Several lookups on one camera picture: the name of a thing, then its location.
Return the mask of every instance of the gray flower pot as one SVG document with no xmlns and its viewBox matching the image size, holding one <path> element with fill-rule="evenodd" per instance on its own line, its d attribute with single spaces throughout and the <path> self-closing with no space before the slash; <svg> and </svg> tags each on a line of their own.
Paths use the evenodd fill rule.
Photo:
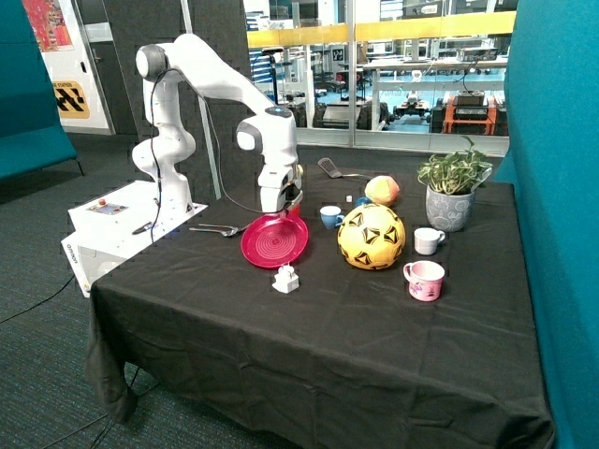
<svg viewBox="0 0 599 449">
<path fill-rule="evenodd" d="M 427 218 L 435 229 L 459 231 L 470 218 L 476 191 L 468 195 L 440 194 L 427 186 Z"/>
</svg>

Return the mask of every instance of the pink plate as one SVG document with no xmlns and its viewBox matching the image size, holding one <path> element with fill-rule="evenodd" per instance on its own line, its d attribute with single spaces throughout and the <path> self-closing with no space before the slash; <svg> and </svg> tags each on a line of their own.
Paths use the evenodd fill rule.
<svg viewBox="0 0 599 449">
<path fill-rule="evenodd" d="M 241 251 L 250 263 L 278 268 L 296 260 L 308 243 L 308 227 L 300 217 L 263 215 L 241 237 Z"/>
</svg>

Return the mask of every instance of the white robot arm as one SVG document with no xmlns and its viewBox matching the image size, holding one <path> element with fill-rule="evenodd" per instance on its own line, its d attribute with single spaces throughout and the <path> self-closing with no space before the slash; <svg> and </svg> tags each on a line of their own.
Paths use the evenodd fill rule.
<svg viewBox="0 0 599 449">
<path fill-rule="evenodd" d="M 141 47 L 136 64 L 144 78 L 146 117 L 153 120 L 159 135 L 141 142 L 133 159 L 156 181 L 157 161 L 164 206 L 180 210 L 191 204 L 187 179 L 174 169 L 174 164 L 189 157 L 196 147 L 181 123 L 177 85 L 182 80 L 202 97 L 235 100 L 255 114 L 238 125 L 237 142 L 243 150 L 264 156 L 258 177 L 262 210 L 276 212 L 299 204 L 301 168 L 291 111 L 275 105 L 193 34 L 179 36 L 173 43 Z"/>
</svg>

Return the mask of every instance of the glass wall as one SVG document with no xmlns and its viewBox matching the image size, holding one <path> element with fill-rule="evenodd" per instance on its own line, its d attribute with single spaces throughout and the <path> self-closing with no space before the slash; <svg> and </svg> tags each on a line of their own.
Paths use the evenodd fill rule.
<svg viewBox="0 0 599 449">
<path fill-rule="evenodd" d="M 299 143 L 505 154 L 517 2 L 245 0 L 254 82 Z"/>
</svg>

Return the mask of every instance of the orange machine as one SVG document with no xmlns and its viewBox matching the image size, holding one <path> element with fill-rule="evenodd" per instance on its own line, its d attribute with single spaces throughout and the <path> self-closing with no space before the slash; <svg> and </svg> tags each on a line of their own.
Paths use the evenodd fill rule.
<svg viewBox="0 0 599 449">
<path fill-rule="evenodd" d="M 443 132 L 493 136 L 496 123 L 497 106 L 494 97 L 451 95 L 446 105 Z"/>
</svg>

